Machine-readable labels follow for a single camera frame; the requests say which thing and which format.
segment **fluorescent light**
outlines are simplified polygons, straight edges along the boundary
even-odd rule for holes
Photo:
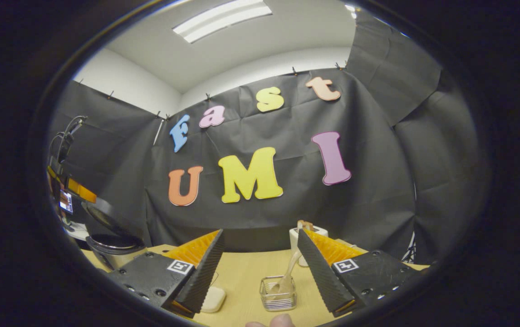
[[[173,31],[193,43],[229,25],[270,14],[272,11],[263,0],[236,0],[194,16]]]

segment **table surface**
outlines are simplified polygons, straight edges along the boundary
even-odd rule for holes
[[[162,254],[164,250],[173,248],[164,244],[150,247],[149,250]],[[95,267],[108,271],[91,251],[82,251]],[[296,308],[279,312],[264,309],[260,300],[260,280],[283,275],[290,257],[290,249],[255,253],[224,252],[216,269],[218,274],[213,286],[225,290],[226,299],[219,311],[196,314],[193,320],[210,327],[244,327],[249,321],[258,321],[268,326],[270,320],[281,313],[289,314],[297,327],[316,326],[335,320],[324,306],[309,267],[298,264],[292,273],[297,288]],[[427,267],[410,266],[417,270]]]

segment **black fabric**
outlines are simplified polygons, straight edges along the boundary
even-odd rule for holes
[[[331,90],[340,91],[341,98],[319,99],[305,86],[316,76],[332,80]],[[285,104],[260,112],[255,95],[272,86],[281,89]],[[201,129],[204,111],[215,105],[226,108],[225,121]],[[174,153],[169,131],[184,114],[190,115],[187,143]],[[319,148],[310,139],[330,131],[339,132],[339,149],[353,176],[326,186]],[[223,203],[219,159],[236,155],[248,168],[252,154],[262,147],[276,149],[276,178],[284,194]],[[181,244],[196,236],[194,231],[201,235],[224,228],[227,251],[281,250],[289,247],[288,229],[303,219],[327,229],[333,238],[399,256],[413,232],[414,190],[407,158],[367,89],[338,69],[271,77],[191,106],[166,122],[150,161],[147,223],[153,244]],[[177,207],[167,198],[167,174],[192,166],[204,167],[198,197],[188,207]],[[182,194],[189,190],[188,176],[183,176]]]
[[[347,71],[399,139],[416,189],[414,262],[432,263],[482,212],[491,179],[486,148],[470,104],[439,63],[367,13],[356,24]]]
[[[75,134],[64,171],[113,205],[125,219],[140,225],[150,246],[145,222],[143,166],[160,127],[154,114],[71,81],[57,103],[48,141],[72,118],[88,116]],[[56,151],[59,141],[55,141]],[[109,233],[77,205],[73,220],[88,230]]]

